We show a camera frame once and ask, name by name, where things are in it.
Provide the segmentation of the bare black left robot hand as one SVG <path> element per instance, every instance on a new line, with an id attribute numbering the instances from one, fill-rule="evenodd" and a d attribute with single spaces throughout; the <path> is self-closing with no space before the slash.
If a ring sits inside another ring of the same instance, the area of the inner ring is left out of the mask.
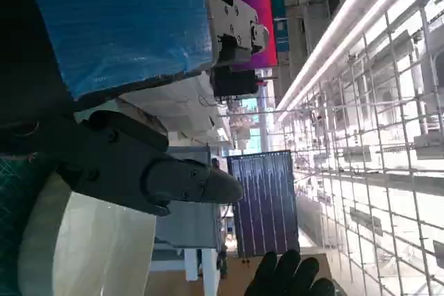
<path id="1" fill-rule="evenodd" d="M 241 0 L 1 0 L 1 156 L 44 153 L 72 191 L 156 216 L 237 202 L 233 176 L 101 105 L 247 62 L 270 38 Z"/>

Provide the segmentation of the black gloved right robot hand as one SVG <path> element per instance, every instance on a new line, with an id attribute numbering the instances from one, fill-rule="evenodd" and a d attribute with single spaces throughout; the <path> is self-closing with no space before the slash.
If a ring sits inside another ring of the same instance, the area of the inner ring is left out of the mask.
<path id="1" fill-rule="evenodd" d="M 333 282 L 327 278 L 316 278 L 319 270 L 316 258 L 302 260 L 297 250 L 288 250 L 282 256 L 267 252 L 244 295 L 334 296 Z"/>

